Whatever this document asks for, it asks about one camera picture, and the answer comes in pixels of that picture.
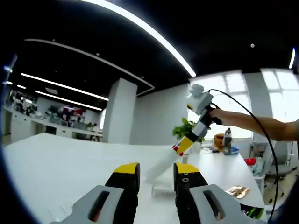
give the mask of white pillar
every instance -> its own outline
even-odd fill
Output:
[[[130,143],[137,85],[121,78],[111,87],[103,128],[103,141]]]
[[[257,117],[272,118],[272,107],[266,82],[261,72],[244,74],[251,101],[252,113]],[[268,142],[266,137],[254,133],[256,142]]]

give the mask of human arm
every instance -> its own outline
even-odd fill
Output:
[[[250,115],[215,109],[210,112],[211,117],[219,118],[223,125],[236,126],[265,135],[259,124]],[[283,123],[273,118],[257,117],[265,128],[270,139],[276,141],[297,141],[298,129],[296,122]]]

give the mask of white wall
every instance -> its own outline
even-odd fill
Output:
[[[188,84],[139,97],[135,102],[131,144],[171,145],[174,126],[187,118]]]
[[[49,107],[51,107],[51,105],[58,106],[58,107],[68,106],[68,104],[59,103],[56,101],[45,99],[43,97],[38,97],[36,104],[37,104],[37,111],[41,112],[42,114],[44,114],[49,109]]]
[[[100,120],[100,113],[86,110],[84,123],[88,124],[90,122],[92,124],[97,124],[97,126],[99,126],[100,125],[99,120]]]
[[[106,108],[103,140],[109,143],[130,143],[137,85],[120,78],[113,84]]]

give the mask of yellow band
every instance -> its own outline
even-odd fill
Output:
[[[199,172],[199,169],[197,169],[196,167],[194,167],[190,164],[183,164],[183,163],[179,163],[179,162],[176,162],[175,164],[177,165],[179,174]]]
[[[193,145],[193,141],[191,141],[189,138],[187,138],[186,136],[182,139],[182,141],[179,144],[179,148],[177,150],[177,154],[181,154],[184,151],[186,151],[188,148],[191,147],[191,145]]]
[[[115,169],[114,173],[134,174],[137,164],[138,162],[133,162],[130,164],[122,165]]]

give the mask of red object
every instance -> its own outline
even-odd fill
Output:
[[[247,158],[247,159],[244,159],[244,160],[245,160],[245,163],[248,166],[253,166],[256,163],[256,158],[255,157],[253,157],[253,158]]]

